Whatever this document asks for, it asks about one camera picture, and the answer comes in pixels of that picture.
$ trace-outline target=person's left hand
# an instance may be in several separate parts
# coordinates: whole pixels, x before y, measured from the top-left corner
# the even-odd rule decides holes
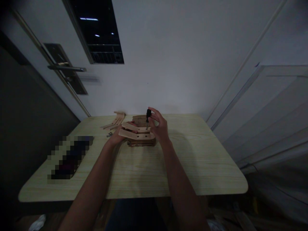
[[[134,126],[137,126],[136,124],[134,124],[134,121],[131,121],[131,122],[128,122],[128,123],[129,123],[129,124],[132,124],[132,125],[134,125]],[[117,144],[121,143],[123,140],[126,139],[126,137],[123,137],[123,136],[120,136],[120,135],[119,135],[119,131],[120,131],[121,129],[124,129],[124,128],[122,127],[122,125],[119,125],[118,128],[116,129],[116,131],[115,131],[115,132],[112,134],[112,136],[109,138],[109,140],[108,140],[109,143],[111,143],[111,144],[113,144],[113,145],[117,145]]]

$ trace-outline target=table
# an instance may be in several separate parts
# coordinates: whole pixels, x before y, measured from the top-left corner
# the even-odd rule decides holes
[[[216,136],[196,114],[163,115],[181,164],[197,195],[245,193],[247,181]],[[49,156],[19,193],[21,202],[74,200],[101,149],[114,116],[89,117],[70,136],[94,136],[94,141],[70,180],[48,184],[47,175],[60,155]],[[169,196],[164,158],[159,143],[155,147],[128,147],[122,144],[116,156],[107,199]]]

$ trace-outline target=window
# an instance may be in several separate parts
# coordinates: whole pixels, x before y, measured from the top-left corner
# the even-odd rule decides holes
[[[92,64],[124,64],[111,0],[63,0]]]

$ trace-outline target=hand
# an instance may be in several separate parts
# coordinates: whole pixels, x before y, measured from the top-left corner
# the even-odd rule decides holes
[[[155,135],[155,137],[160,143],[168,141],[169,135],[168,135],[167,121],[163,118],[163,116],[158,110],[152,107],[149,107],[149,109],[154,112],[151,114],[151,117],[148,118],[151,127],[151,132]],[[159,122],[158,126],[155,126],[154,120]]]
[[[131,121],[131,122],[128,122],[128,123],[132,124],[134,126],[137,126],[136,124],[134,124],[134,121]],[[121,129],[124,129],[124,128],[122,127],[122,125],[119,125],[118,128],[116,129],[116,131],[112,134],[112,136],[109,138],[109,140],[107,142],[110,143],[110,144],[113,144],[113,145],[117,145],[117,144],[121,143],[123,140],[125,140],[126,137],[119,135],[119,131]]]

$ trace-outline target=door handle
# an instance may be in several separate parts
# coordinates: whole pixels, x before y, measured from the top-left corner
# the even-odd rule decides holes
[[[58,71],[77,71],[77,72],[86,72],[87,69],[84,67],[71,67],[69,63],[56,63],[54,65],[47,66],[51,70],[58,70]]]
[[[77,72],[86,72],[87,69],[83,67],[72,67],[69,58],[60,44],[44,43],[44,45],[55,62],[55,64],[47,67],[51,70],[61,71],[62,77],[74,89],[77,95],[87,95],[88,93],[77,74]]]

